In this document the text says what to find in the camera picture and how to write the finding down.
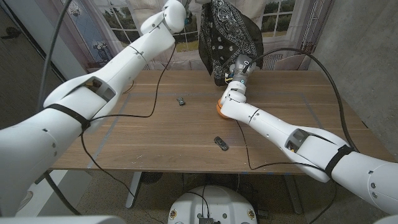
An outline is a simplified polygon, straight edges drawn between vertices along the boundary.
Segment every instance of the gray wall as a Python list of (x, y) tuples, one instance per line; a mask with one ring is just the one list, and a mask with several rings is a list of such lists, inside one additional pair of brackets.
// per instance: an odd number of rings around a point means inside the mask
[(315, 56), (398, 160), (398, 1), (337, 0)]

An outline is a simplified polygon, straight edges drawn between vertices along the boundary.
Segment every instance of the window pane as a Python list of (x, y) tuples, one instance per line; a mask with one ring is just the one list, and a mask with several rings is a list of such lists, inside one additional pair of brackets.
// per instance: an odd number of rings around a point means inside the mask
[(97, 6), (107, 6), (109, 4), (108, 0), (94, 0), (94, 3)]
[(198, 32), (187, 34), (187, 42), (188, 42), (188, 51), (198, 50), (199, 47)]
[(188, 51), (187, 40), (185, 39), (185, 34), (179, 34), (173, 36), (175, 39), (175, 50), (180, 52)]
[(106, 22), (108, 22), (111, 28), (121, 28), (118, 21), (116, 20), (116, 16), (114, 16), (112, 9), (110, 8), (102, 8), (100, 9), (102, 15), (104, 16)]
[(273, 37), (276, 23), (276, 16), (264, 16), (261, 23), (262, 37)]
[(123, 29), (137, 29), (128, 7), (113, 7)]
[(109, 2), (111, 3), (111, 5), (126, 5), (127, 2), (126, 0), (109, 0)]
[(296, 0), (283, 0), (280, 4), (280, 12), (293, 12)]
[(120, 40), (120, 43), (122, 44), (123, 47), (127, 47), (130, 44), (129, 39), (127, 39), (123, 31), (121, 30), (112, 30), (112, 31), (114, 32), (118, 40)]
[(269, 2), (270, 3), (267, 3), (264, 8), (264, 14), (278, 12), (279, 1), (271, 0)]
[(275, 36), (286, 35), (287, 29), (289, 28), (290, 20), (292, 18), (291, 14), (288, 15), (279, 15), (278, 25), (276, 27)]
[(129, 37), (131, 42), (133, 42), (139, 38), (138, 31), (126, 31), (126, 34)]
[(197, 16), (192, 15), (192, 22), (185, 26), (185, 32), (197, 32), (198, 31), (198, 24), (197, 24)]

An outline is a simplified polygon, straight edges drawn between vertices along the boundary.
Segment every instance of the window frame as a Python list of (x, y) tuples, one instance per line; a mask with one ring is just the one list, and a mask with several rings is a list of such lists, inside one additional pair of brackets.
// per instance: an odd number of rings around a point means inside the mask
[[(130, 38), (127, 35), (126, 32), (135, 31), (135, 32), (138, 32), (140, 37), (142, 36), (142, 32), (141, 32), (141, 30), (139, 28), (138, 21), (137, 21), (137, 19), (135, 17), (135, 14), (133, 13), (134, 10), (133, 10), (133, 8), (132, 8), (132, 6), (131, 6), (131, 4), (130, 4), (130, 2), (128, 0), (126, 0), (126, 4), (111, 4), (109, 0), (106, 0), (106, 2), (108, 3), (107, 5), (102, 5), (102, 4), (97, 4), (97, 3), (95, 3), (95, 1), (93, 1), (93, 5), (96, 8), (96, 10), (98, 10), (98, 12), (101, 14), (101, 17), (102, 17), (104, 23), (107, 25), (106, 28), (112, 32), (112, 35), (114, 36), (114, 38), (116, 40), (118, 40), (118, 41), (120, 41), (120, 43), (122, 43), (121, 40), (119, 40), (118, 37), (116, 37), (116, 34), (113, 32), (114, 30), (123, 31), (123, 34), (126, 36), (127, 40), (130, 41), (130, 43), (132, 43), (133, 41), (130, 40)], [(118, 15), (115, 13), (115, 11), (113, 9), (114, 7), (127, 7), (129, 9), (129, 11), (130, 11), (130, 14), (131, 14), (131, 17), (132, 17), (132, 21), (134, 22), (134, 25), (136, 25), (136, 29), (124, 29), (122, 24), (120, 23)], [(102, 9), (111, 9), (112, 10), (112, 13), (114, 14), (114, 16), (116, 18), (116, 21), (118, 22), (120, 28), (112, 28), (109, 25), (109, 23), (107, 22), (105, 17), (102, 15), (102, 11), (101, 11)]]
[[(276, 42), (276, 41), (290, 41), (290, 39), (291, 39), (291, 37), (292, 37), (292, 29), (291, 29), (291, 27), (292, 27), (292, 21), (295, 21), (295, 20), (297, 19), (297, 17), (298, 17), (298, 12), (299, 12), (299, 8), (300, 8), (299, 5), (301, 5), (301, 1), (300, 1), (300, 0), (295, 0), (295, 4), (294, 4), (293, 11), (290, 11), (290, 12), (281, 12), (281, 11), (280, 11), (280, 6), (282, 5), (282, 1), (283, 1), (283, 0), (274, 0), (274, 2), (278, 2), (278, 3), (279, 3), (279, 5), (278, 5), (278, 11), (277, 11), (277, 12), (266, 13), (266, 14), (264, 14), (264, 9), (263, 9), (262, 12), (261, 12), (261, 16), (260, 16), (259, 19), (257, 20), (257, 26), (258, 26), (258, 27), (260, 28), (260, 30), (261, 30), (262, 20), (263, 20), (264, 16), (276, 16), (273, 37), (262, 37), (262, 42), (265, 43), (265, 44), (268, 43), (268, 42)], [(280, 15), (289, 15), (289, 14), (291, 14), (292, 17), (291, 17), (291, 19), (290, 19), (289, 28), (287, 29), (286, 35), (283, 35), (283, 36), (275, 36), (275, 34), (276, 34), (276, 29), (277, 29), (277, 26), (278, 26), (279, 16), (280, 16)]]
[[(195, 17), (196, 17), (196, 20), (197, 20), (197, 31), (185, 32), (185, 27), (184, 27), (183, 32), (181, 34), (173, 34), (173, 37), (176, 36), (176, 35), (184, 35), (185, 36), (185, 43), (187, 44), (187, 46), (188, 46), (187, 34), (197, 33), (198, 42), (199, 42), (200, 16), (201, 15), (200, 15), (199, 12), (191, 12), (191, 13), (192, 13), (192, 15), (195, 15)], [(178, 56), (191, 55), (192, 53), (199, 53), (199, 47), (196, 50), (188, 50), (186, 52), (177, 52), (177, 50), (176, 50), (174, 53), (177, 54)]]

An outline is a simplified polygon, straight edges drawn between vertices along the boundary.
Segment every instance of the wall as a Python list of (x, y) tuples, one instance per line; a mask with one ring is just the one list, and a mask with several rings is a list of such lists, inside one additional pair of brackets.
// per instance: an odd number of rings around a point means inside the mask
[[(48, 52), (53, 26), (44, 16), (36, 2), (26, 0), (6, 0), (6, 3), (14, 11), (19, 20), (21, 20), (37, 43), (39, 43), (41, 48), (45, 52)], [(58, 38), (55, 43), (52, 62), (66, 79), (86, 74), (86, 71), (72, 55), (62, 39)]]
[[(398, 1), (336, 1), (315, 50), (342, 97), (395, 159), (397, 40)], [(310, 70), (319, 68), (312, 62)]]

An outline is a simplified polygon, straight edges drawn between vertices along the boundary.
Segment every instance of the black strap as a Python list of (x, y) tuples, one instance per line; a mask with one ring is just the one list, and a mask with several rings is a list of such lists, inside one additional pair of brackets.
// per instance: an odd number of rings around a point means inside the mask
[(54, 103), (54, 104), (51, 104), (50, 106), (46, 107), (45, 109), (47, 109), (47, 108), (55, 109), (55, 110), (61, 111), (63, 113), (66, 113), (67, 115), (71, 116), (75, 120), (79, 121), (83, 131), (85, 131), (87, 128), (90, 127), (90, 121), (89, 120), (87, 120), (85, 117), (83, 117), (82, 115), (80, 115), (76, 111), (71, 110), (71, 109), (69, 109), (69, 108), (67, 108), (65, 106), (62, 106), (62, 105)]
[(340, 161), (340, 159), (343, 158), (343, 156), (350, 154), (352, 151), (354, 151), (354, 149), (351, 147), (348, 147), (347, 145), (341, 146), (338, 149), (338, 152), (335, 154), (335, 156), (333, 156), (333, 158), (331, 158), (331, 160), (329, 161), (329, 163), (325, 169), (326, 174), (328, 174), (328, 176), (330, 178), (331, 178), (331, 172), (337, 165), (338, 161)]

